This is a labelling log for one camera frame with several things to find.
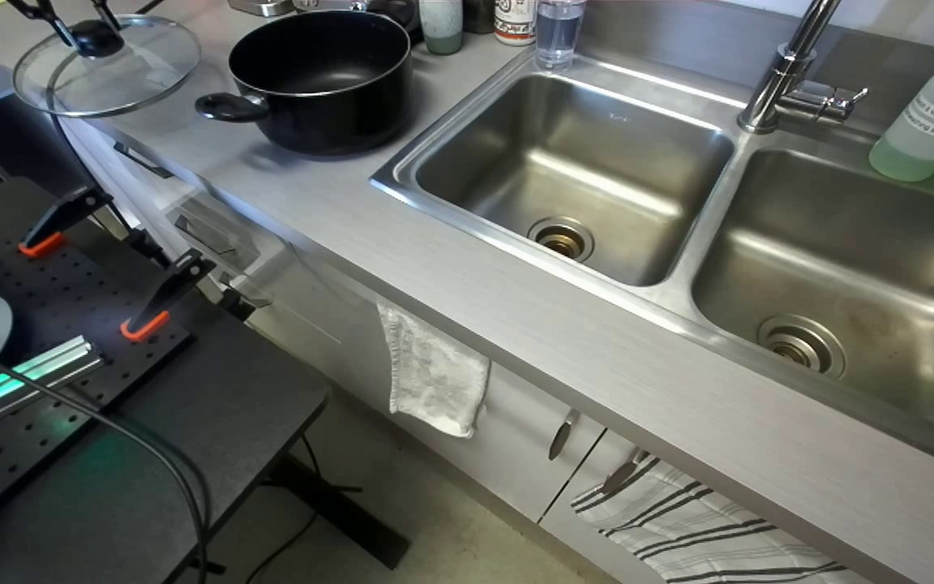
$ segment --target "sink basin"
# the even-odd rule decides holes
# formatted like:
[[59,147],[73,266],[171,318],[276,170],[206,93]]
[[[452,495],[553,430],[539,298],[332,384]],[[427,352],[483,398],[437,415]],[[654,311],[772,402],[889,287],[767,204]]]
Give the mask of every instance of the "sink basin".
[[934,420],[934,194],[755,151],[693,279],[721,326]]
[[415,180],[609,279],[651,285],[729,151],[710,126],[525,75],[427,151]]

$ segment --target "double sink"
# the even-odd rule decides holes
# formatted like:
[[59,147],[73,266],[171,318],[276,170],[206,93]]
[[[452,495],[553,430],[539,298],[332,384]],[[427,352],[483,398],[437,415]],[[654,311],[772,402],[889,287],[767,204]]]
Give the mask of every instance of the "double sink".
[[521,55],[376,180],[934,451],[934,180],[872,176],[869,136],[741,132],[741,106],[667,75]]

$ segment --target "pot handle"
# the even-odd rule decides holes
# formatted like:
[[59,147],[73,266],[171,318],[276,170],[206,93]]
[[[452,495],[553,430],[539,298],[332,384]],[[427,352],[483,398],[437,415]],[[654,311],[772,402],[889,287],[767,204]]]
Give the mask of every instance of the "pot handle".
[[227,119],[227,122],[249,122],[249,119],[268,118],[265,99],[249,99],[239,93],[202,93],[195,106],[202,118]]

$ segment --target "pot lid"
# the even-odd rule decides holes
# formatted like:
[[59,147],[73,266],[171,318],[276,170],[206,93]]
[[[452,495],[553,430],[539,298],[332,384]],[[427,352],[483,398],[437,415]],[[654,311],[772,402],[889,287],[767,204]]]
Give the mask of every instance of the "pot lid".
[[82,55],[61,35],[34,45],[12,68],[15,93],[59,118],[107,118],[171,93],[202,61],[198,38],[163,17],[116,17],[123,45]]

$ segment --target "black pot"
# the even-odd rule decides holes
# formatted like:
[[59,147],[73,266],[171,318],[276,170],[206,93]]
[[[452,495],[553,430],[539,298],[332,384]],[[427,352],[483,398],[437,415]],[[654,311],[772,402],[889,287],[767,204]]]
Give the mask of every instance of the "black pot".
[[232,52],[237,93],[198,110],[247,122],[286,150],[343,154],[388,143],[413,112],[413,38],[379,12],[303,12],[265,22]]

